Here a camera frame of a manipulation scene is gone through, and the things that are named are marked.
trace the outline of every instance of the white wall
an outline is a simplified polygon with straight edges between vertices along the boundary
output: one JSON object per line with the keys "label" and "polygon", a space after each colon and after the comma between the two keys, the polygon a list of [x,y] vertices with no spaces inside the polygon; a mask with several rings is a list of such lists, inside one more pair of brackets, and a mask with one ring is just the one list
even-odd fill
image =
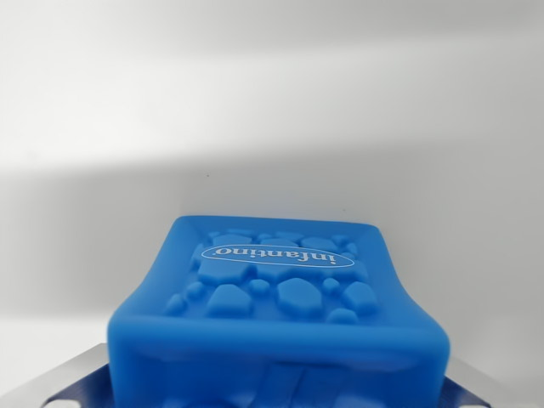
{"label": "white wall", "polygon": [[454,354],[544,404],[538,2],[2,2],[0,61],[0,394],[198,213],[377,225]]}

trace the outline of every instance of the blue rubber base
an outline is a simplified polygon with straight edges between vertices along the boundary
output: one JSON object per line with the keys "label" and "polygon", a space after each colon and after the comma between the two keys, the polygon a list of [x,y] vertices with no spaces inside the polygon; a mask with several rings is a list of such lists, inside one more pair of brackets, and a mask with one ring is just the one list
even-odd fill
{"label": "blue rubber base", "polygon": [[370,225],[182,217],[109,325],[119,408],[436,407],[449,344]]}

